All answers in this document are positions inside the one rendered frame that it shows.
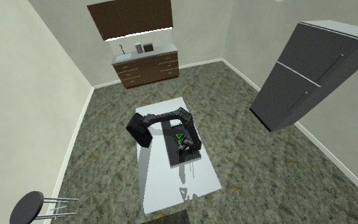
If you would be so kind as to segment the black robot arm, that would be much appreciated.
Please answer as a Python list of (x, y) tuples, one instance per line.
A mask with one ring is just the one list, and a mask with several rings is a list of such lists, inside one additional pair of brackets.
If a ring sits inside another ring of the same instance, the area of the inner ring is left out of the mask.
[[(199, 140), (197, 131), (195, 129), (194, 123), (193, 123), (193, 117), (191, 113), (188, 113), (184, 108), (180, 107), (179, 109), (175, 111), (171, 111), (168, 113), (162, 113), (159, 115), (154, 115), (148, 113), (147, 116), (141, 117), (137, 116), (136, 119), (136, 128), (144, 129), (145, 127), (149, 128), (152, 124), (163, 122), (163, 121), (170, 121), (178, 119), (182, 122), (185, 129), (188, 130), (190, 137), (192, 138), (192, 141), (186, 141), (183, 140), (183, 144), (179, 146), (179, 150), (181, 152), (184, 152), (184, 150), (189, 146), (190, 150), (196, 151), (201, 149), (202, 141)], [(192, 119), (192, 120), (191, 120)], [(190, 130), (189, 130), (190, 129)], [(188, 145), (187, 145), (188, 143)]]

